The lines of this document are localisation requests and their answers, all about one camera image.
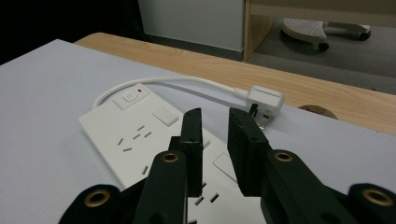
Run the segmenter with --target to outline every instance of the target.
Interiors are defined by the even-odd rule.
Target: floor
[[[347,30],[326,28],[330,48],[322,52],[317,45],[281,35],[281,21],[276,18],[272,31],[245,63],[396,94],[395,28],[372,26],[372,35],[366,41],[359,41],[358,34]],[[150,38],[154,43],[242,61],[241,52]]]

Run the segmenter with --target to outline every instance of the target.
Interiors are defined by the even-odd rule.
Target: plug
[[[247,104],[250,105],[250,114],[256,120],[259,127],[275,118],[282,107],[285,96],[279,91],[273,91],[261,86],[252,86],[247,93]]]

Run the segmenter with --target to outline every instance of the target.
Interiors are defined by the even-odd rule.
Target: white power strip
[[[182,119],[183,113],[137,84],[79,122],[128,188],[147,177],[155,155],[180,136]],[[265,223],[260,199],[245,198],[239,190],[226,145],[205,129],[203,138],[203,194],[188,199],[188,223]]]

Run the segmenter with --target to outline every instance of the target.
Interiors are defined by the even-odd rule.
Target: dark background
[[[149,41],[137,0],[6,0],[0,3],[0,64],[54,39],[103,32]]]

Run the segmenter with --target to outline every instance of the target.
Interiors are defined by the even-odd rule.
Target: power strip
[[[125,188],[149,174],[159,152],[180,136],[183,113],[137,84],[79,118],[86,134]],[[259,198],[245,198],[226,145],[203,129],[203,194],[188,199],[188,223],[265,223]]]

